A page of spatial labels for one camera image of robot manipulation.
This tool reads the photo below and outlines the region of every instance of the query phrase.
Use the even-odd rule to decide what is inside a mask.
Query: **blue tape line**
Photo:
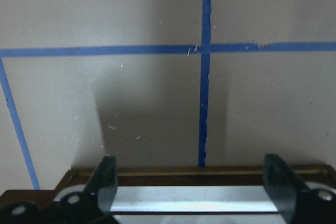
[[[45,57],[45,56],[95,56],[129,54],[197,54],[194,45],[176,46],[106,46],[106,47],[68,47],[68,48],[23,48],[0,49],[4,57]]]
[[[34,169],[34,166],[33,166],[33,161],[30,157],[29,149],[28,149],[28,146],[27,146],[27,143],[26,143],[25,136],[23,134],[20,119],[19,119],[19,116],[18,116],[16,108],[15,108],[14,99],[13,99],[13,96],[12,96],[11,89],[9,87],[6,71],[5,71],[4,64],[3,64],[1,58],[0,58],[0,82],[1,82],[2,89],[4,91],[6,101],[7,101],[7,106],[8,106],[8,109],[9,109],[9,113],[11,114],[13,125],[14,125],[15,131],[16,131],[16,135],[17,135],[17,138],[19,140],[21,151],[23,153],[23,157],[24,157],[25,162],[26,162],[26,166],[27,166],[27,169],[28,169],[28,172],[29,172],[29,175],[30,175],[30,179],[32,180],[31,183],[33,184],[34,189],[40,189],[40,186],[39,186],[39,183],[38,183],[38,180],[37,180],[37,176],[36,176],[36,173],[35,173],[35,169]]]
[[[336,42],[278,42],[268,45],[253,43],[211,44],[211,52],[283,52],[283,51],[335,51]]]
[[[210,42],[211,42],[211,0],[203,0],[202,7],[202,46],[201,46],[201,86],[199,95],[199,135],[198,135],[198,166],[205,166],[206,139],[207,139],[207,117],[209,99],[209,71],[210,71]]]
[[[210,53],[210,40],[211,40],[211,0],[203,0],[202,7],[202,53]]]

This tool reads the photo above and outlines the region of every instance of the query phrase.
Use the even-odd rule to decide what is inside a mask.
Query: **blue painter's tape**
[[[37,176],[35,173],[35,169],[33,166],[33,161],[30,157],[30,153],[29,153],[29,149],[26,143],[26,139],[25,136],[23,134],[23,130],[21,127],[21,123],[19,120],[19,116],[17,114],[16,108],[15,108],[15,103],[14,103],[14,99],[12,96],[12,92],[11,89],[9,87],[9,83],[8,83],[8,79],[7,79],[7,75],[6,75],[6,71],[4,68],[4,64],[2,62],[2,59],[0,58],[0,82],[1,82],[1,86],[2,89],[4,91],[4,95],[7,101],[7,106],[9,109],[9,113],[12,117],[12,121],[13,121],[13,125],[16,131],[16,135],[17,138],[19,140],[19,144],[21,147],[21,151],[23,153],[23,157],[25,159],[26,162],[26,166],[30,175],[30,179],[32,180],[31,183],[33,184],[33,188],[34,189],[40,189],[38,180],[37,180]]]
[[[198,166],[205,166],[207,117],[209,99],[209,70],[210,70],[210,42],[211,42],[211,0],[203,0],[202,7],[202,55],[201,55],[201,86],[199,95],[199,135],[198,135]]]
[[[211,44],[211,52],[290,52],[290,51],[336,51],[336,42],[278,42],[258,44]]]
[[[199,54],[194,45],[176,46],[107,46],[107,47],[68,47],[68,48],[24,48],[0,49],[4,57],[50,57],[50,56],[96,56],[130,54]]]
[[[211,41],[211,0],[203,0],[202,6],[202,53],[209,54]]]
[[[198,166],[205,166],[206,158],[206,140],[207,140],[207,118],[208,118],[208,100],[209,100],[209,70],[210,54],[201,55],[201,87],[200,87],[200,117],[199,117],[199,139],[198,139]]]

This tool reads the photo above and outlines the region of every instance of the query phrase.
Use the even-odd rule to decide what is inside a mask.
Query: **white dust speck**
[[[109,124],[108,128],[111,129],[111,130],[114,130],[114,131],[117,130],[117,127],[115,127],[115,126],[113,126],[113,125],[111,125],[111,124]]]

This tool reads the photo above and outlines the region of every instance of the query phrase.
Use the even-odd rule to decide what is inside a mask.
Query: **black plastic bracket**
[[[60,201],[41,211],[32,202],[10,204],[0,210],[0,223],[118,224],[110,215],[117,187],[116,159],[105,156],[83,192],[66,194]]]
[[[336,195],[310,189],[276,154],[264,160],[264,188],[287,224],[335,224]]]

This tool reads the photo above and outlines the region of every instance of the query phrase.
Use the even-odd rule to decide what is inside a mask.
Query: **gray wall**
[[[335,41],[334,0],[212,0],[212,43]],[[0,0],[0,48],[200,45],[202,0]],[[336,166],[336,52],[211,55],[207,165]],[[200,55],[3,58],[41,188],[104,154],[197,166]],[[0,193],[31,188],[0,99]]]

